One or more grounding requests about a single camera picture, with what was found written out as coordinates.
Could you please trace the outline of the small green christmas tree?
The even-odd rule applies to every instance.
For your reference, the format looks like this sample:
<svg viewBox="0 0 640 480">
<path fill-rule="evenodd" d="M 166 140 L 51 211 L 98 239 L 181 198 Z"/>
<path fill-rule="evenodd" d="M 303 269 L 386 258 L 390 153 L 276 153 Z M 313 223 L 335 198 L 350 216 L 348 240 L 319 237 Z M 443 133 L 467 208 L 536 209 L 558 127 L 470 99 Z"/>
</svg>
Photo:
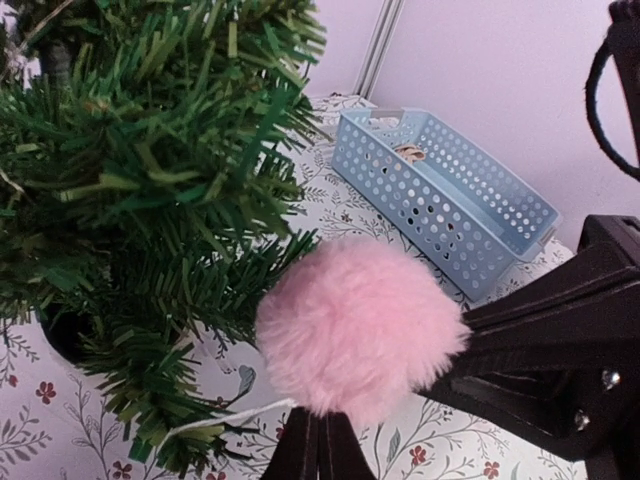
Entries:
<svg viewBox="0 0 640 480">
<path fill-rule="evenodd" d="M 312 1 L 10 1 L 1 23 L 1 317 L 91 317 L 131 456 L 184 477 L 226 457 L 188 334 L 255 340 L 314 244 L 291 152 L 325 46 Z"/>
</svg>

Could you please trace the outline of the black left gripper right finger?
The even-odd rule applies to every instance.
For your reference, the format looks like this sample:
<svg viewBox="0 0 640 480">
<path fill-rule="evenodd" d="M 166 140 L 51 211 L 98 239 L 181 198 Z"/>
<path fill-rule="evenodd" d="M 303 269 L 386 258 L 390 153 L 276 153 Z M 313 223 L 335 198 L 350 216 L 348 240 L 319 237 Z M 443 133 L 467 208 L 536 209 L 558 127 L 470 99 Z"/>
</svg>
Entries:
<svg viewBox="0 0 640 480">
<path fill-rule="evenodd" d="M 374 480 L 348 416 L 329 413 L 320 420 L 320 480 Z"/>
</svg>

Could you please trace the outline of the white ribbed plant pot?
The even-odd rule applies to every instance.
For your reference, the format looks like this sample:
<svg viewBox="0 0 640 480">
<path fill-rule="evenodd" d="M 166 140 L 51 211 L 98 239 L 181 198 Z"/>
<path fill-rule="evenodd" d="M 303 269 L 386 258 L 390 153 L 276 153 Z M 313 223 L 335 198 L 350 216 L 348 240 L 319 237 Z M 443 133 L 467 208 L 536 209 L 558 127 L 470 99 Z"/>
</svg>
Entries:
<svg viewBox="0 0 640 480">
<path fill-rule="evenodd" d="M 61 304 L 28 310 L 25 317 L 1 317 L 1 373 L 11 373 L 20 356 L 31 363 L 44 359 L 81 368 L 90 358 L 84 340 L 92 332 L 89 315 L 65 311 Z"/>
</svg>

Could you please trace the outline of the beige ribbon bow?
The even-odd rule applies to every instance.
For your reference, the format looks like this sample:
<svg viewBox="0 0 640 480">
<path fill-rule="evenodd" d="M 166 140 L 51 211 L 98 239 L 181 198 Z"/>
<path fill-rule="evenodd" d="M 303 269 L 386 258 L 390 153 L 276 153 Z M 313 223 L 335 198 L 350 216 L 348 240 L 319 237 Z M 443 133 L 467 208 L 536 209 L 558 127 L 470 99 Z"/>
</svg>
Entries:
<svg viewBox="0 0 640 480">
<path fill-rule="evenodd" d="M 421 162 L 426 159 L 425 152 L 416 145 L 402 145 L 395 149 L 395 153 L 409 164 Z"/>
</svg>

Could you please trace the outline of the pink pompom ornament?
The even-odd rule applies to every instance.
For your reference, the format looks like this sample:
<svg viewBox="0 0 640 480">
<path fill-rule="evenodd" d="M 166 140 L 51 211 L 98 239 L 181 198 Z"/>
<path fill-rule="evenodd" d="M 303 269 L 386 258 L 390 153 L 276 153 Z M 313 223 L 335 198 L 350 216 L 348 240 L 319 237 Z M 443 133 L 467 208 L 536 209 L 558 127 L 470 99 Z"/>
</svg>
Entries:
<svg viewBox="0 0 640 480">
<path fill-rule="evenodd" d="M 431 387 L 470 334 L 424 263 L 372 239 L 321 242 L 286 270 L 256 315 L 274 389 L 358 427 L 383 422 L 414 389 Z"/>
</svg>

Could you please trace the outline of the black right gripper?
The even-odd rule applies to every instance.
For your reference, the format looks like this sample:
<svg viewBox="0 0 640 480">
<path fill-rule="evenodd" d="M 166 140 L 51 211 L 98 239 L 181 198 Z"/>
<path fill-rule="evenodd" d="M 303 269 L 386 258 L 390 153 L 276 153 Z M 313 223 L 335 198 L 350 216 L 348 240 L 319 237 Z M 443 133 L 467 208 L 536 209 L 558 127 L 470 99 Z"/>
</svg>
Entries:
<svg viewBox="0 0 640 480">
<path fill-rule="evenodd" d="M 600 245 L 613 249 L 587 249 Z M 464 314 L 464 365 L 590 365 L 443 379 L 422 397 L 487 420 L 590 479 L 639 477 L 639 220 L 590 215 L 580 253 Z"/>
</svg>

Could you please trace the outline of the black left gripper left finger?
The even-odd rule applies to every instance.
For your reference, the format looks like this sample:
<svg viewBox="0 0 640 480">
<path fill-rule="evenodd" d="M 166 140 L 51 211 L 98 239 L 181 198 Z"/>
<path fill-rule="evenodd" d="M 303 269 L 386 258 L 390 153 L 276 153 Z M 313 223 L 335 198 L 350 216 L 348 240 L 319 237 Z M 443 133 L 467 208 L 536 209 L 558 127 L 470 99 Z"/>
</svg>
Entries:
<svg viewBox="0 0 640 480">
<path fill-rule="evenodd" d="M 262 480 L 317 480 L 319 420 L 302 407 L 291 410 Z"/>
</svg>

